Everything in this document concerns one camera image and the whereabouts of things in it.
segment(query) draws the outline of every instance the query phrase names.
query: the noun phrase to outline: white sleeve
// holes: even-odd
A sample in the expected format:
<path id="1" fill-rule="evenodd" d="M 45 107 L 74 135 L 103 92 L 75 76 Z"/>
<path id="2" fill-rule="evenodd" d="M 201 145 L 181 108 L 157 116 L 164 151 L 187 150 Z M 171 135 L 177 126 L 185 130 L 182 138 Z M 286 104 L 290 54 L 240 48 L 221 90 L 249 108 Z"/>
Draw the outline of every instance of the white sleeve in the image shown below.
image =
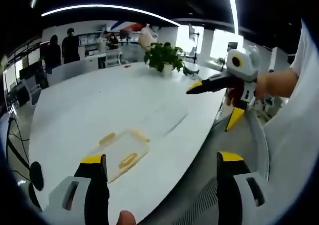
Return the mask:
<path id="1" fill-rule="evenodd" d="M 298 43 L 297 52 L 295 55 L 295 60 L 291 64 L 290 68 L 294 71 L 294 73 L 299 77 L 300 71 L 303 63 L 303 57 L 304 57 L 304 49 L 305 49 L 305 26 L 302 22 L 302 28 L 300 33 L 300 39 Z"/>

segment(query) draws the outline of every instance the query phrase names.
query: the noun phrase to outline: finger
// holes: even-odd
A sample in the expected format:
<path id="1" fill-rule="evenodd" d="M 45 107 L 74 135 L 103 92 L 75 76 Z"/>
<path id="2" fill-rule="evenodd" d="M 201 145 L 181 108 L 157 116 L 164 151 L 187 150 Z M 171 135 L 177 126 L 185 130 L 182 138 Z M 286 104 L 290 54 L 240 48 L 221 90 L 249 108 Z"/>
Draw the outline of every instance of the finger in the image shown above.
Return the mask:
<path id="1" fill-rule="evenodd" d="M 226 104 L 227 104 L 227 106 L 231 105 L 231 102 L 232 102 L 232 100 L 234 98 L 235 93 L 236 93 L 235 89 L 229 89 L 228 90 L 228 93 L 227 93 L 227 96 L 226 96 Z"/>
<path id="2" fill-rule="evenodd" d="M 134 215 L 129 211 L 120 211 L 116 225 L 135 225 Z"/>

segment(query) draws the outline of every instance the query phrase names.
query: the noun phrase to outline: ceiling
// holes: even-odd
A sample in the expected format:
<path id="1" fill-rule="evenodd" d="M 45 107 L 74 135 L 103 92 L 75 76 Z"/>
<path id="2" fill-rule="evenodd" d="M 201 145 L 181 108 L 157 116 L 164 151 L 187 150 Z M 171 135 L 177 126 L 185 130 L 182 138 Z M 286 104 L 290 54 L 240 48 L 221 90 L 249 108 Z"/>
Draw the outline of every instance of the ceiling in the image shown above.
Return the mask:
<path id="1" fill-rule="evenodd" d="M 278 46 L 288 54 L 295 53 L 300 35 L 300 18 L 289 0 L 235 0 L 239 33 L 246 39 L 269 48 Z M 125 10 L 86 8 L 63 11 L 46 17 L 40 15 L 53 9 L 79 4 L 112 4 L 144 10 L 168 19 L 184 18 L 183 23 L 195 20 L 193 25 L 207 29 L 233 32 L 229 0 L 38 0 L 30 9 L 31 0 L 6 2 L 5 38 L 10 50 L 23 41 L 41 34 L 46 27 L 77 21 L 107 19 L 126 20 L 172 26 L 157 18 Z"/>

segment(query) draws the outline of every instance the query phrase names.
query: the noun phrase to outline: desk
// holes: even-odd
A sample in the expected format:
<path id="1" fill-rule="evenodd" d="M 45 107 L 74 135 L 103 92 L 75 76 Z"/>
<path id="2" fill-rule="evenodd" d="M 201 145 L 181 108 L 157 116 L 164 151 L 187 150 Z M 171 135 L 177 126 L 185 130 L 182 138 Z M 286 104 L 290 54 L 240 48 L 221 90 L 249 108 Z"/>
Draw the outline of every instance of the desk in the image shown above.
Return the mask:
<path id="1" fill-rule="evenodd" d="M 200 69 L 207 78 L 217 73 Z M 225 90 L 186 95 L 194 80 L 174 71 L 163 78 L 143 63 L 83 74 L 42 91 L 34 112 L 30 162 L 42 165 L 44 189 L 36 190 L 42 209 L 49 193 L 74 174 L 81 159 L 110 132 L 136 127 L 137 121 L 171 104 L 188 112 L 165 136 L 152 139 L 149 152 L 129 171 L 109 184 L 109 221 L 116 223 L 120 210 L 129 210 L 139 223 L 175 187 L 209 133 Z M 156 131 L 161 124 L 150 127 Z"/>
<path id="2" fill-rule="evenodd" d="M 103 58 L 103 57 L 106 57 L 106 53 L 89 55 L 89 56 L 86 56 L 85 59 L 94 59 L 94 58 Z"/>
<path id="3" fill-rule="evenodd" d="M 217 71 L 221 71 L 223 66 L 221 64 L 217 64 L 214 60 L 208 60 L 208 61 L 205 61 L 205 67 L 211 68 Z"/>

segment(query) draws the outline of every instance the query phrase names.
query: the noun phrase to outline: led strip light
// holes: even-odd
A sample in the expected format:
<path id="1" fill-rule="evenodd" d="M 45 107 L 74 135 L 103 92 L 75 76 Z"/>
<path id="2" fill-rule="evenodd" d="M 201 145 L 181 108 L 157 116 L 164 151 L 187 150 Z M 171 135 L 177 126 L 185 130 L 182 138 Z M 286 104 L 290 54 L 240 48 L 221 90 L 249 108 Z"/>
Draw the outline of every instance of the led strip light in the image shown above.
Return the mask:
<path id="1" fill-rule="evenodd" d="M 134 9 L 134 8 L 128 8 L 128 7 L 124 7 L 124 6 L 118 6 L 118 5 L 108 5 L 108 4 L 84 4 L 84 5 L 75 5 L 75 6 L 69 6 L 69 7 L 65 7 L 65 8 L 60 8 L 60 9 L 55 9 L 52 11 L 49 11 L 47 13 L 42 14 L 42 17 L 54 14 L 54 13 L 58 13 L 58 12 L 62 12 L 65 10 L 71 10 L 71 9 L 80 9 L 80 8 L 113 8 L 113 9 L 124 9 L 124 10 L 129 10 L 129 11 L 134 11 L 134 12 L 138 12 L 138 13 L 142 13 L 142 14 L 147 14 L 153 17 L 156 17 L 158 19 L 164 20 L 166 22 L 169 22 L 171 24 L 174 24 L 176 26 L 181 26 L 181 24 L 176 23 L 170 19 L 166 19 L 162 16 L 159 16 L 157 14 L 153 14 L 153 13 L 149 13 L 147 11 L 143 11 L 143 10 L 139 10 L 139 9 Z"/>
<path id="2" fill-rule="evenodd" d="M 238 35 L 239 31 L 238 31 L 238 16 L 237 16 L 236 2 L 235 0 L 229 0 L 229 2 L 230 2 L 231 12 L 233 14 L 235 34 Z"/>

